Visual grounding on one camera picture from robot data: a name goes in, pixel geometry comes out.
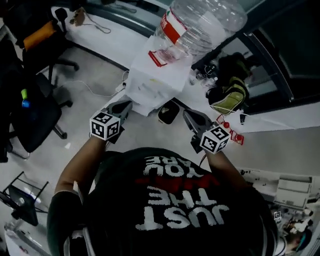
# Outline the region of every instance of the black t-shirt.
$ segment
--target black t-shirt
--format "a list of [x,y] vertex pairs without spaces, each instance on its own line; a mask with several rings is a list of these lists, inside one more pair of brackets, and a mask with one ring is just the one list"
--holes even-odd
[[96,255],[254,255],[263,240],[257,205],[264,202],[253,188],[236,193],[165,149],[131,150],[101,166],[83,205],[68,191],[52,198],[53,256],[63,255],[66,239],[83,226]]

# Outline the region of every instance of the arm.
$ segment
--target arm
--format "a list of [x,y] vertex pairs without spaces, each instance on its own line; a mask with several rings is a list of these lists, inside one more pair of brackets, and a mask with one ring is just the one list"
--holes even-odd
[[236,191],[250,187],[223,152],[212,154],[206,151],[206,157],[212,173],[219,176]]
[[97,174],[106,143],[92,136],[64,168],[55,187],[55,193],[73,191],[76,181],[81,193],[87,195]]

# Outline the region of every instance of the sleeve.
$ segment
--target sleeve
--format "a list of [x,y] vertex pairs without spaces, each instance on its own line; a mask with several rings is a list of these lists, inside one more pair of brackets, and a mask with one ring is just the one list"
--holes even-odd
[[82,203],[71,191],[56,193],[47,217],[47,241],[52,256],[64,255],[66,239],[82,223]]

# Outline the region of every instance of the blue object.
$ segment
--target blue object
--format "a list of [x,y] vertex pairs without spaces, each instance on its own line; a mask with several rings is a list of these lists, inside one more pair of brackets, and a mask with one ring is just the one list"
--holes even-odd
[[298,245],[298,247],[295,249],[296,252],[298,252],[298,250],[300,249],[301,245],[304,243],[304,241],[306,240],[306,234],[303,234],[301,240],[300,240],[300,243]]
[[22,107],[23,108],[30,108],[30,101],[29,100],[27,100],[27,99],[24,99],[23,101],[22,101]]

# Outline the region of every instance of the orange object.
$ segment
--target orange object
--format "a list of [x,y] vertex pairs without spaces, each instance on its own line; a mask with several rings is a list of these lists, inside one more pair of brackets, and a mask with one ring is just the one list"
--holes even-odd
[[55,32],[54,26],[52,25],[52,21],[49,21],[42,28],[38,29],[33,34],[29,35],[23,40],[24,48],[26,51],[36,47],[45,39],[51,37]]

